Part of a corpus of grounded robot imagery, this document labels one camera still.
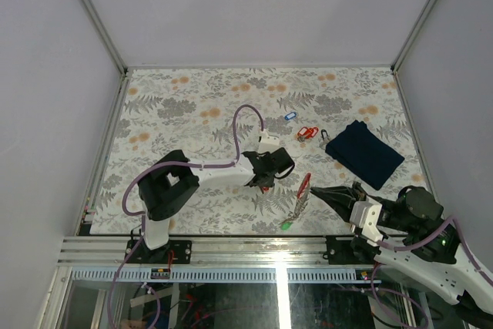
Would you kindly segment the green key tag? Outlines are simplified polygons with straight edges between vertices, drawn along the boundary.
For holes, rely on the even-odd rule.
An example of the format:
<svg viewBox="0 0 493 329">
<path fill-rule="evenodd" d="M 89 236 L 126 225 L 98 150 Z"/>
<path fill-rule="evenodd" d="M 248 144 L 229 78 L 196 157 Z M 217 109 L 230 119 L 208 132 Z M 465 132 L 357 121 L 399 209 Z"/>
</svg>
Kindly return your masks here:
<svg viewBox="0 0 493 329">
<path fill-rule="evenodd" d="M 292 225 L 292 223 L 290 221 L 285 221 L 283 222 L 281 225 L 280 225 L 280 228 L 282 230 L 288 230 L 290 228 L 290 226 Z"/>
</svg>

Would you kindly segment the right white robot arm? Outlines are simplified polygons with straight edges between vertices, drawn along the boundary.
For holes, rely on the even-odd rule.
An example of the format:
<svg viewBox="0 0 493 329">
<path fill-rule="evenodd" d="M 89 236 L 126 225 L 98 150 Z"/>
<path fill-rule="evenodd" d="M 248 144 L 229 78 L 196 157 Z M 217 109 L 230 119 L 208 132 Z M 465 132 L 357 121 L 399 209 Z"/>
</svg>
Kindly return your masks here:
<svg viewBox="0 0 493 329">
<path fill-rule="evenodd" d="M 370 195 L 359 182 L 310 192 L 349 225 L 356 261 L 393 267 L 449 303 L 463 321 L 491 326 L 492 273 L 424 187 L 406 186 L 396 200 Z"/>
</svg>

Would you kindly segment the metal key holder red handle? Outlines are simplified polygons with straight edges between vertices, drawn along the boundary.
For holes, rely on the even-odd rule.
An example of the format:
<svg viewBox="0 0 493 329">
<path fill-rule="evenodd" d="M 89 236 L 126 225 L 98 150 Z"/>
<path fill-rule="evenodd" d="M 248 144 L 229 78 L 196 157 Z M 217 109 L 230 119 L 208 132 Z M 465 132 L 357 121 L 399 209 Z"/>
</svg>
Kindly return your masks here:
<svg viewBox="0 0 493 329">
<path fill-rule="evenodd" d="M 287 222 L 292 223 L 299 218 L 307 206 L 308 196 L 310 194 L 311 173 L 307 173 L 298 189 L 296 204 L 293 212 L 290 212 Z"/>
</svg>

